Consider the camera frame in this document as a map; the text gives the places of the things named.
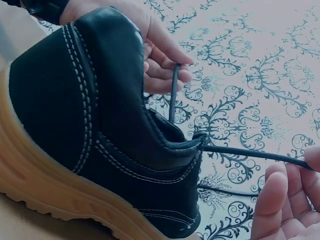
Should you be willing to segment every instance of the black shoe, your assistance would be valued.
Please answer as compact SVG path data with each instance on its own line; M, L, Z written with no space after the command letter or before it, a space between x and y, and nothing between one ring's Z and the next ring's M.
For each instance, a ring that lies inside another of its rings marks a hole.
M186 141L147 110L143 61L139 30L110 7L0 73L0 191L56 218L93 218L121 240L193 237L202 151L234 149L205 146L204 133Z

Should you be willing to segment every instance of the shoe upper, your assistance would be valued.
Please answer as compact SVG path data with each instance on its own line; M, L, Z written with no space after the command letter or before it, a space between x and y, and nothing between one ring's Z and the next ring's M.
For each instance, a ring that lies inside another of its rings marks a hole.
M207 136L144 105L139 29L99 8L55 31L11 65L14 110L57 162L119 195L171 239L200 223L197 182Z

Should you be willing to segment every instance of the shoe sole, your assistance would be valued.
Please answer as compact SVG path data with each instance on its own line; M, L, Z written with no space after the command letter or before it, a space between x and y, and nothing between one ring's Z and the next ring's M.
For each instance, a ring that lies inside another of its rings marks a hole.
M130 203L72 173L32 141L12 106L9 72L0 72L0 192L57 219L94 219L120 240L167 240Z

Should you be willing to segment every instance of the finger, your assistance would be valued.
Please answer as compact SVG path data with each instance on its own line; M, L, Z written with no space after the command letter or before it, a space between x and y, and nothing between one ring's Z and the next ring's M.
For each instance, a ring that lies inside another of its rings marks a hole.
M143 63L143 71L146 73L149 70L149 63L147 61L144 61Z
M268 177L275 172L281 172L287 175L286 166L282 163L270 165L265 171L265 181L267 181ZM282 223L294 218L294 214L292 212L288 196L285 197L284 204L281 211L282 211Z
M293 217L300 220L303 215L311 211L311 206L303 189L300 170L293 164L286 164L288 176L288 197Z
M152 51L150 53L150 57L155 62L157 62L163 69L174 70L176 67L176 62L170 60L159 48L157 48L154 44L152 47ZM188 65L182 64L181 69L189 70Z
M310 205L302 191L299 168L293 164L286 164L285 167L288 178L288 194L282 207L281 228L286 239L290 239L305 229L299 220Z
M267 178L255 205L251 230L252 240L267 238L280 233L281 208L284 205L287 191L287 176L282 172L274 172Z
M148 42L145 42L143 44L144 60L146 60L150 56L152 50L153 47Z
M307 228L320 222L320 176L318 172L305 168L300 168L300 175L302 188L317 211L312 211L310 206L309 212L301 218L301 222Z
M194 62L181 50L168 31L154 17L150 18L149 31L146 38L151 40L172 61L180 64L192 64Z
M184 83L180 80L177 81L177 90L180 91L184 88ZM144 91L149 94L167 94L172 89L172 80L163 80L155 77L150 77L144 74Z
M304 161L315 171L320 172L320 147L308 147L304 151Z
M146 61L149 63L149 69L147 71L147 74L151 78L157 78L162 80L171 80L173 78L173 70L161 68L161 66L158 63L156 63L154 60L150 58L148 58ZM178 78L183 83L189 83L192 80L192 73L187 70L181 69L179 71Z

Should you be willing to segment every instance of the patterned tablecloth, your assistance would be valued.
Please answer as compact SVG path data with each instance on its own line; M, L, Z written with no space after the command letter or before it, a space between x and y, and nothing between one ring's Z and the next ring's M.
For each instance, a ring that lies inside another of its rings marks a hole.
M175 123L187 138L302 158L320 143L320 7L312 0L140 0L194 56ZM48 33L56 27L40 22ZM168 117L169 95L149 105ZM200 181L257 193L272 160L204 154ZM199 190L204 240L250 238L255 198Z

